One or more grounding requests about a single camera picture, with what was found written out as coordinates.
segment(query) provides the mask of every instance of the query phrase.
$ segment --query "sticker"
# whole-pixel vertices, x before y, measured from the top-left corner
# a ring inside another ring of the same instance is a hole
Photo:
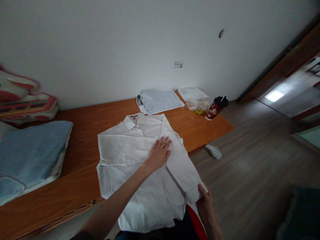
[[[174,68],[182,68],[183,62],[174,62]]]

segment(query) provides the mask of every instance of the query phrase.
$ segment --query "wooden desk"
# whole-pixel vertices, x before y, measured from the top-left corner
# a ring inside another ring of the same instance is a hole
[[[59,112],[54,120],[73,122],[61,177],[0,207],[1,239],[46,231],[103,201],[96,171],[100,160],[97,135],[138,112],[135,99]],[[221,115],[208,121],[186,106],[164,113],[190,155],[233,129]]]

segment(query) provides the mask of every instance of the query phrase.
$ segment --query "wooden floor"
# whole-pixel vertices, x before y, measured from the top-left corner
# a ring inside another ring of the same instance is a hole
[[[191,157],[209,186],[225,239],[274,239],[292,185],[320,188],[320,156],[289,135],[290,119],[257,100],[221,113],[235,129]]]

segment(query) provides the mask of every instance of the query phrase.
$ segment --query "snack package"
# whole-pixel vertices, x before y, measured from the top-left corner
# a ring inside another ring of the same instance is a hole
[[[186,101],[187,108],[197,114],[204,114],[209,108],[210,103],[204,99],[190,99]]]

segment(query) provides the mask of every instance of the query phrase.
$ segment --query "person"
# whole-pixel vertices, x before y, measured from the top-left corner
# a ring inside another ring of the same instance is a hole
[[[140,185],[155,170],[166,164],[171,153],[171,151],[168,150],[170,144],[171,140],[169,140],[168,137],[161,137],[161,139],[156,140],[147,160],[96,210],[71,240],[105,239]],[[196,205],[208,239],[224,239],[215,216],[213,198],[209,188],[207,187],[208,193],[206,193],[200,184],[198,188],[202,197],[196,202]],[[190,220],[188,211],[186,211],[182,221],[176,219],[174,221],[176,226],[155,230],[150,234],[120,231],[115,239],[199,239]]]

